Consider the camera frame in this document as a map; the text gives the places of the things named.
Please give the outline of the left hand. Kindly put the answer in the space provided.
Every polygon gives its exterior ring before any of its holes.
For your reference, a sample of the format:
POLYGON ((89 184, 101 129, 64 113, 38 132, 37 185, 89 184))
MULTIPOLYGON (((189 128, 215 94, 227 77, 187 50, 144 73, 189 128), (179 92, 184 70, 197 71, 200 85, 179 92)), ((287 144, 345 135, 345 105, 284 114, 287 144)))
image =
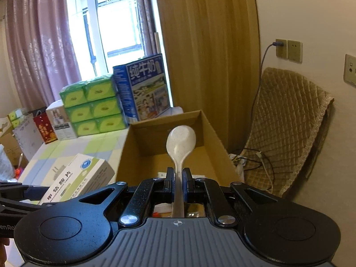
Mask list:
POLYGON ((0 239, 0 267, 5 266, 5 262, 7 261, 7 253, 5 247, 10 244, 9 238, 1 238, 0 239))

